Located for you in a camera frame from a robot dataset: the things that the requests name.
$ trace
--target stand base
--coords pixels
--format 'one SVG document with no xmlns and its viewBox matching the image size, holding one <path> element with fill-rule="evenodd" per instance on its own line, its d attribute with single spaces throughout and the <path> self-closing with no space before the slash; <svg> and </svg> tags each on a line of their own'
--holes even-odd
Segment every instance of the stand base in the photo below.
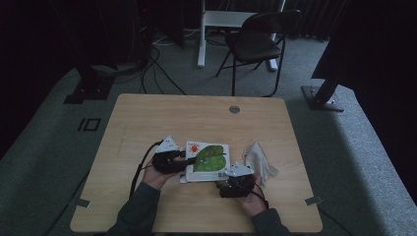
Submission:
<svg viewBox="0 0 417 236">
<path fill-rule="evenodd" d="M 314 97 L 319 90 L 320 87 L 309 87 L 309 86 L 302 86 L 301 90 L 304 93 L 304 96 L 309 103 L 310 109 L 312 110 L 327 110 L 327 111 L 338 111 L 343 112 L 344 109 L 340 105 L 336 94 L 334 94 L 331 99 L 326 102 L 325 104 L 319 104 L 314 101 Z"/>
<path fill-rule="evenodd" d="M 84 100 L 105 100 L 113 85 L 113 77 L 101 78 L 95 89 L 85 90 L 83 80 L 77 84 L 73 94 L 67 95 L 64 104 L 82 104 Z"/>
</svg>

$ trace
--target chair seat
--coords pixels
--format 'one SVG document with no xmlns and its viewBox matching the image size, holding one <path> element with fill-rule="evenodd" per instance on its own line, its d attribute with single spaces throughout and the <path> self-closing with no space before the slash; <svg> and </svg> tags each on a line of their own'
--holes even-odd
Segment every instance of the chair seat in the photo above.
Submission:
<svg viewBox="0 0 417 236">
<path fill-rule="evenodd" d="M 258 31 L 242 31 L 236 41 L 238 33 L 228 34 L 225 42 L 236 60 L 240 62 L 256 63 L 279 57 L 281 49 L 267 33 Z"/>
</svg>

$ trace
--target person's hand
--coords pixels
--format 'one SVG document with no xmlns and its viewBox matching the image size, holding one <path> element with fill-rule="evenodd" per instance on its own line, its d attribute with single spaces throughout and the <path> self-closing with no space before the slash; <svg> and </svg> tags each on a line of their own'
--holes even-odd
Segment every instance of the person's hand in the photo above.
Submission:
<svg viewBox="0 0 417 236">
<path fill-rule="evenodd" d="M 261 186 L 262 177 L 259 174 L 254 174 L 255 184 Z M 260 196 L 263 196 L 262 190 L 255 186 L 253 191 Z M 261 213 L 262 211 L 266 210 L 267 207 L 265 206 L 265 202 L 258 196 L 250 193 L 246 198 L 236 198 L 237 202 L 240 203 L 240 206 L 245 211 L 247 215 L 250 217 Z"/>
<path fill-rule="evenodd" d="M 147 168 L 145 169 L 145 174 L 144 174 L 144 178 L 142 179 L 142 182 L 148 184 L 154 189 L 160 190 L 162 186 L 165 184 L 165 182 L 169 178 L 175 175 L 177 175 L 177 173 L 172 173 L 172 174 L 160 173 L 152 166 L 151 161 L 150 161 L 148 162 Z"/>
</svg>

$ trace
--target person's arm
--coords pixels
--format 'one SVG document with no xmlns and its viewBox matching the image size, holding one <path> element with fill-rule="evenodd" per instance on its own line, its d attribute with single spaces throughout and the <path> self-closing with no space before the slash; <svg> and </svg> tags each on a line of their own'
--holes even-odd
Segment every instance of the person's arm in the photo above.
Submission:
<svg viewBox="0 0 417 236">
<path fill-rule="evenodd" d="M 263 195 L 261 189 L 261 176 L 254 174 L 255 186 L 253 192 L 246 198 L 236 199 L 245 213 L 251 217 L 255 227 L 255 234 L 262 236 L 290 236 L 289 230 L 282 225 L 278 212 L 274 208 L 267 208 L 265 200 L 261 199 Z"/>
<path fill-rule="evenodd" d="M 156 217 L 160 189 L 174 174 L 164 175 L 147 165 L 144 179 L 117 215 L 106 236 L 150 235 Z"/>
</svg>

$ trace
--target gray carpet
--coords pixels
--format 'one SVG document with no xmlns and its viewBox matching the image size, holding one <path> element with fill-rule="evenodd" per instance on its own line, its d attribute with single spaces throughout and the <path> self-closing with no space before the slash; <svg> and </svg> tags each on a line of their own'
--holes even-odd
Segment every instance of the gray carpet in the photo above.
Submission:
<svg viewBox="0 0 417 236">
<path fill-rule="evenodd" d="M 187 94 L 230 95 L 231 71 L 214 77 L 227 49 L 208 44 L 206 65 L 199 69 L 197 37 L 187 37 L 184 49 L 160 41 L 157 63 Z M 222 41 L 215 35 L 209 39 Z M 288 40 L 275 95 L 286 101 L 313 191 L 324 199 L 320 208 L 328 216 L 322 214 L 324 229 L 315 235 L 348 235 L 331 217 L 352 235 L 416 235 L 416 205 L 353 91 L 337 88 L 342 113 L 309 109 L 300 87 L 323 82 L 310 78 L 326 45 L 310 38 Z M 239 68 L 236 95 L 267 94 L 274 77 L 266 66 L 254 72 Z M 74 200 L 82 192 L 117 96 L 139 92 L 141 83 L 138 75 L 119 77 L 107 100 L 63 104 L 79 79 L 73 70 L 56 84 L 1 160 L 0 235 L 92 235 L 71 231 Z M 158 87 L 181 94 L 153 67 L 145 74 L 145 88 L 161 93 Z M 101 118 L 98 130 L 78 131 L 84 118 Z"/>
</svg>

